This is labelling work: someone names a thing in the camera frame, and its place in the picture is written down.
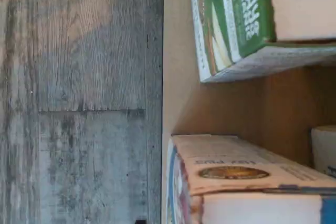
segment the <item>cardboard box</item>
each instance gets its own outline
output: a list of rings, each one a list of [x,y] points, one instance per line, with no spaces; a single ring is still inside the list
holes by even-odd
[[[174,136],[167,223],[327,224],[336,180],[233,136]]]
[[[336,54],[334,0],[192,0],[202,82],[241,80]]]
[[[336,178],[336,125],[313,128],[311,140],[315,169]]]

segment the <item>gray wood plank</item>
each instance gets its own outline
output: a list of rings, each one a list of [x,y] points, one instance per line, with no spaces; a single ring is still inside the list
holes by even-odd
[[[37,0],[39,110],[144,109],[143,0]]]
[[[0,0],[0,223],[39,224],[37,6]]]
[[[163,0],[145,0],[148,223],[161,223]]]
[[[43,113],[39,146],[42,223],[147,218],[143,110]]]

